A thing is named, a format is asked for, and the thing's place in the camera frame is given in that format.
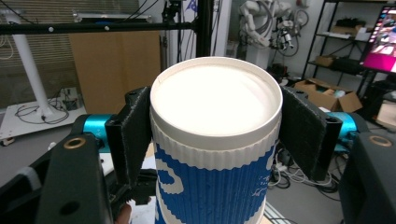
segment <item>monitor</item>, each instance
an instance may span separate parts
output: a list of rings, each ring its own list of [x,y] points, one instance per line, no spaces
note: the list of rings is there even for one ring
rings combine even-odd
[[[375,71],[396,74],[396,7],[381,8],[361,57],[361,65]]]

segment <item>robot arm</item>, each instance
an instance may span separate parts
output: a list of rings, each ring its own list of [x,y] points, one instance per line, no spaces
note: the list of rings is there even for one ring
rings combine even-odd
[[[239,8],[239,13],[243,16],[240,27],[248,35],[248,42],[256,46],[269,48],[271,47],[270,39],[273,20],[274,18],[289,16],[291,13],[291,4],[280,3],[277,0],[247,0]],[[281,23],[284,27],[289,27],[290,24],[292,27],[292,21]]]

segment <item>blue cup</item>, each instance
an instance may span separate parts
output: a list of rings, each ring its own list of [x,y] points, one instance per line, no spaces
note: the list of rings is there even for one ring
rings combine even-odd
[[[162,72],[151,90],[156,223],[259,223],[282,93],[259,67],[209,57]]]

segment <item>white lid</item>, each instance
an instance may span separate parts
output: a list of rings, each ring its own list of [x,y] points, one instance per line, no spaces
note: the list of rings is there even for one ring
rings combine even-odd
[[[157,124],[181,142],[185,134],[224,139],[254,133],[275,119],[282,105],[281,90],[268,73],[251,63],[220,57],[168,68],[155,80],[150,97]]]

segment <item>box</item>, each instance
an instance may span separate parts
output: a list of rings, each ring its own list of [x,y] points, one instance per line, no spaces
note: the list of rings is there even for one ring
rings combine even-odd
[[[360,28],[361,28],[361,25],[357,25],[354,28],[353,27],[345,27],[345,26],[334,26],[334,27],[332,27],[330,32],[336,33],[336,34],[341,34],[341,35],[356,36],[356,34],[358,33]]]
[[[325,67],[330,67],[332,65],[332,62],[334,61],[335,56],[333,55],[319,55],[315,59],[315,63],[325,66]]]
[[[333,112],[344,111],[350,113],[362,108],[356,92],[332,86],[316,78],[297,82],[294,88],[305,91],[308,94],[308,100],[317,107],[324,107]],[[334,96],[337,91],[344,91],[346,94],[337,98]]]
[[[372,29],[361,27],[356,34],[355,40],[368,41],[371,35]]]
[[[161,73],[158,31],[70,34],[78,81],[89,114],[118,114],[128,91]]]

